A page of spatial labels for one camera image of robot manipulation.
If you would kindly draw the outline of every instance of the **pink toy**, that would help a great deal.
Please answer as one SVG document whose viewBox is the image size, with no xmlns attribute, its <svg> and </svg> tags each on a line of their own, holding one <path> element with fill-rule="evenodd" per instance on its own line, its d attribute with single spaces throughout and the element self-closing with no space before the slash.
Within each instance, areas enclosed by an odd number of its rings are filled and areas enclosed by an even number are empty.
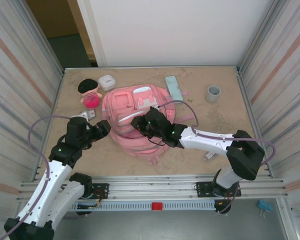
<svg viewBox="0 0 300 240">
<path fill-rule="evenodd" d="M 98 93 L 98 89 L 98 83 L 93 79 L 87 78 L 80 82 L 78 92 L 83 97 L 80 102 L 87 109 L 95 109 L 99 105 L 102 94 Z"/>
<path fill-rule="evenodd" d="M 108 92 L 102 102 L 102 119 L 110 120 L 109 135 L 130 156 L 147 159 L 154 165 L 153 159 L 160 162 L 160 155 L 168 149 L 160 138 L 153 137 L 151 143 L 147 137 L 141 135 L 131 126 L 134 117 L 144 115 L 150 106 L 161 105 L 172 98 L 161 87 L 151 84 L 118 88 Z M 168 104 L 159 110 L 172 123 L 175 119 L 175 105 Z"/>
</svg>

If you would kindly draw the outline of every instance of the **corrugated metal wall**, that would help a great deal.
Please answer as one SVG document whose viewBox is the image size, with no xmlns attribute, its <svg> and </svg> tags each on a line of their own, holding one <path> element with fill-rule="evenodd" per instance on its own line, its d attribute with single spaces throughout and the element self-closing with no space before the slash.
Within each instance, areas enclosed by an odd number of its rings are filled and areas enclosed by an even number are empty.
<svg viewBox="0 0 300 240">
<path fill-rule="evenodd" d="M 31 124 L 50 115 L 62 69 L 23 1 L 0 0 L 0 237 L 21 181 L 31 181 L 38 156 L 27 145 Z M 39 149 L 48 122 L 31 138 Z"/>
<path fill-rule="evenodd" d="M 300 0 L 285 1 L 241 73 L 261 134 L 277 147 L 271 166 L 300 225 Z"/>
</svg>

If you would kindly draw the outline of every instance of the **blue object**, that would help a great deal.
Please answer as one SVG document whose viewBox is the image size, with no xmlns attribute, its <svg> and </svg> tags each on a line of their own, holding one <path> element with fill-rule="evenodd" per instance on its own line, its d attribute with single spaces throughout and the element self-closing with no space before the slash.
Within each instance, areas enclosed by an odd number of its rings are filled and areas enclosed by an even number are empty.
<svg viewBox="0 0 300 240">
<path fill-rule="evenodd" d="M 258 208 L 266 211 L 266 212 L 272 212 L 273 208 L 272 208 L 272 205 L 271 203 L 268 203 L 266 201 L 263 201 L 263 200 L 259 200 L 258 202 Z"/>
<path fill-rule="evenodd" d="M 165 83 L 166 83 L 166 88 L 172 97 L 172 100 L 181 100 L 181 101 L 184 100 L 181 91 L 178 87 L 178 82 L 175 76 L 166 76 Z"/>
</svg>

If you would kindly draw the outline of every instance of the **pink backpack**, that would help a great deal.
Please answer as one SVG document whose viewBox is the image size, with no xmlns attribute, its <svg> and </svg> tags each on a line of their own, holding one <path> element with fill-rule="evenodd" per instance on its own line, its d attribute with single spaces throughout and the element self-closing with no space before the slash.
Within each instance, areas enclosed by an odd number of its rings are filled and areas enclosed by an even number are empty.
<svg viewBox="0 0 300 240">
<path fill-rule="evenodd" d="M 136 116 L 148 112 L 151 106 L 161 105 L 171 101 L 172 98 L 166 89 L 151 84 L 118 88 L 108 92 L 102 101 L 102 119 L 110 120 L 110 136 L 130 156 L 147 159 L 154 165 L 153 159 L 160 162 L 160 155 L 168 149 L 162 140 L 141 135 L 131 126 Z M 159 108 L 166 118 L 173 123 L 176 109 L 173 103 Z"/>
</svg>

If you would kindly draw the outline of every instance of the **floor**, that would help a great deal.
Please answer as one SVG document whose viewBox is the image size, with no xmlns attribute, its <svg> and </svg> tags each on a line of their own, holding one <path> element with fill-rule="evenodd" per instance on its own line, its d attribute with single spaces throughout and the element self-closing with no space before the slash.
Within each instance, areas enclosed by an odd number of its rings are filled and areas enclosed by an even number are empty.
<svg viewBox="0 0 300 240">
<path fill-rule="evenodd" d="M 274 199 L 272 212 L 260 217 L 258 201 L 235 200 L 226 215 L 214 211 L 93 212 L 63 219 L 54 240 L 286 240 Z"/>
<path fill-rule="evenodd" d="M 250 120 L 246 111 L 241 91 L 233 67 L 175 67 L 175 68 L 134 68 L 134 69 L 70 69 L 66 70 L 56 115 L 74 116 L 86 110 L 80 103 L 78 84 L 86 78 L 98 80 L 110 74 L 116 79 L 116 87 L 154 84 L 164 88 L 165 77 L 176 76 L 182 91 L 189 91 L 184 100 L 195 110 L 199 119 L 198 129 L 215 133 L 236 133 L 238 129 L 253 135 Z M 221 95 L 216 103 L 205 100 L 205 91 L 209 85 L 219 85 Z M 101 118 L 101 108 L 96 109 L 96 124 Z M 191 112 L 182 104 L 176 105 L 176 119 Z M 51 148 L 60 136 L 66 133 L 66 119 L 53 120 L 45 155 L 48 157 Z M 194 119 L 185 121 L 191 126 Z M 107 136 L 85 150 L 77 161 L 73 172 L 90 176 L 136 176 L 136 175 L 169 175 L 169 174 L 214 174 L 220 168 L 228 167 L 226 157 L 217 156 L 212 161 L 204 161 L 207 152 L 199 149 L 170 148 L 160 156 L 158 166 L 148 164 L 146 159 L 125 154 L 120 147 Z"/>
<path fill-rule="evenodd" d="M 49 38 L 48 42 L 63 68 L 91 67 L 79 34 Z"/>
</svg>

